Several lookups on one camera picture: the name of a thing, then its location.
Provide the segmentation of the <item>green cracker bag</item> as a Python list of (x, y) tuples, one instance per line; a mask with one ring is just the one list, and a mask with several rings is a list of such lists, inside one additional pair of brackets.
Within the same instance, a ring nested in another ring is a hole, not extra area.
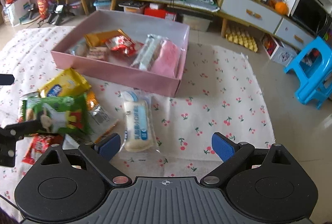
[(89, 134), (85, 94), (39, 98), (30, 96), (22, 101), (24, 122), (36, 121), (35, 133)]

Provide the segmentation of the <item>yellow snack packet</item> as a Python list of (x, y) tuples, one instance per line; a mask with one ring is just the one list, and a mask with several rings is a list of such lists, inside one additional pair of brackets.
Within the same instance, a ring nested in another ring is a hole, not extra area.
[(62, 71), (38, 89), (41, 98), (78, 96), (91, 89), (90, 83), (73, 68)]

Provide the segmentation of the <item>large red snack bag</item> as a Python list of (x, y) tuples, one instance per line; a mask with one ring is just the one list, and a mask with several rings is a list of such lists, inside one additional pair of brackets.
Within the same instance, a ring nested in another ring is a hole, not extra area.
[(61, 135), (35, 135), (25, 153), (22, 162), (33, 165), (40, 156), (53, 144), (62, 144)]

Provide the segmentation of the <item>red white snack packet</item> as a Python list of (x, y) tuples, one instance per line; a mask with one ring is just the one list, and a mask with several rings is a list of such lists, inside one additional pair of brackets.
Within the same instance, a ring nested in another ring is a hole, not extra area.
[(132, 57), (136, 55), (143, 44), (132, 40), (127, 36), (115, 36), (105, 41), (105, 45), (110, 49), (111, 52), (118, 53), (123, 56)]

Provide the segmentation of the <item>pink wafer packet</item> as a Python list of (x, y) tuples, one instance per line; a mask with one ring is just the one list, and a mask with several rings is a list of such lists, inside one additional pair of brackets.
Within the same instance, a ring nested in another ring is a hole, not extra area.
[(180, 55), (181, 50), (178, 46), (170, 40), (165, 40), (150, 71), (157, 75), (175, 78)]

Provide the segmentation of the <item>tan biscuit packet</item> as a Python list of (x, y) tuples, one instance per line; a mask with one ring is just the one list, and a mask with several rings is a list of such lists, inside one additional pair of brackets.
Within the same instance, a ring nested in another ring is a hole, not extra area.
[(107, 47), (92, 47), (89, 49), (86, 58), (108, 61), (109, 49)]

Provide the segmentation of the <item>gold snack wrapper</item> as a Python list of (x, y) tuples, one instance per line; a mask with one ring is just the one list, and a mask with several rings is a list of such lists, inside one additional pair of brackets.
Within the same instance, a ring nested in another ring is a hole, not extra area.
[(121, 29), (113, 30), (113, 31), (106, 31), (106, 32), (98, 32), (98, 33), (88, 33), (84, 35), (84, 38), (89, 45), (89, 47), (98, 47), (105, 45), (105, 41), (109, 38), (113, 38), (115, 36), (127, 36)]

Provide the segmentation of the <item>white shopping bag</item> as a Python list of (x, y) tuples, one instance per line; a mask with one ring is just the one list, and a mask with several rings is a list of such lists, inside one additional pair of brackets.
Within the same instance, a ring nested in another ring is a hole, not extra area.
[(29, 17), (30, 0), (5, 0), (5, 11), (11, 26), (20, 25)]

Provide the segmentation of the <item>cream snack packet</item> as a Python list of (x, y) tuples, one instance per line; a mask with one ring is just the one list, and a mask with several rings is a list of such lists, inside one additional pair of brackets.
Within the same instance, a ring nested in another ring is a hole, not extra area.
[(82, 56), (85, 57), (88, 53), (89, 47), (85, 38), (80, 39), (76, 44), (66, 50), (67, 54), (71, 54), (74, 56)]

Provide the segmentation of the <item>long white bread pack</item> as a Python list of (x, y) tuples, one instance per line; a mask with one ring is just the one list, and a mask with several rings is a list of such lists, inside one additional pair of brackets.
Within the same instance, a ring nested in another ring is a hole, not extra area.
[(143, 47), (130, 67), (141, 71), (149, 71), (154, 61), (158, 58), (162, 45), (165, 44), (167, 40), (168, 38), (163, 36), (148, 34)]

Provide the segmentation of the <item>red cardboard box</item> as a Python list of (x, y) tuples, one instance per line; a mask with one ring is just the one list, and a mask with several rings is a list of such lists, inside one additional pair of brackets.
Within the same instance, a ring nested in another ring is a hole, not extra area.
[(150, 7), (146, 7), (144, 9), (144, 14), (151, 16), (151, 17), (156, 17), (156, 18), (161, 18), (161, 19), (167, 19), (170, 21), (175, 21), (176, 20), (176, 13), (171, 13), (165, 9), (152, 9)]

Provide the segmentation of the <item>orange snack packet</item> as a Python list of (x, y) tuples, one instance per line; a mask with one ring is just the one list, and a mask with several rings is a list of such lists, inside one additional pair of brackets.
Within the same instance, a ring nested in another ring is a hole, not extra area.
[(103, 108), (92, 90), (87, 92), (85, 99), (90, 139), (96, 144), (111, 134), (118, 120)]

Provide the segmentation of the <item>lower orange fruit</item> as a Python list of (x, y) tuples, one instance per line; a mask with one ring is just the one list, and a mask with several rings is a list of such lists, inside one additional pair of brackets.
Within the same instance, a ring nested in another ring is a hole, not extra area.
[(275, 10), (280, 15), (287, 15), (289, 11), (287, 4), (282, 1), (275, 4)]

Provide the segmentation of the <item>small white bread pack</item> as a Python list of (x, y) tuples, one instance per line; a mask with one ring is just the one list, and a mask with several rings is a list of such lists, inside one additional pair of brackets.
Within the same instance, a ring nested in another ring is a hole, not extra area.
[(121, 94), (125, 118), (122, 148), (130, 153), (157, 149), (151, 111), (152, 96), (139, 90), (123, 91)]

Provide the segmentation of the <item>black microwave oven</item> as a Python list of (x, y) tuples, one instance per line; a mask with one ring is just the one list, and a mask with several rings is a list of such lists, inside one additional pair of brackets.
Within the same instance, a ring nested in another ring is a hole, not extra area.
[(317, 0), (295, 0), (289, 16), (315, 36), (324, 37), (331, 26), (331, 15)]

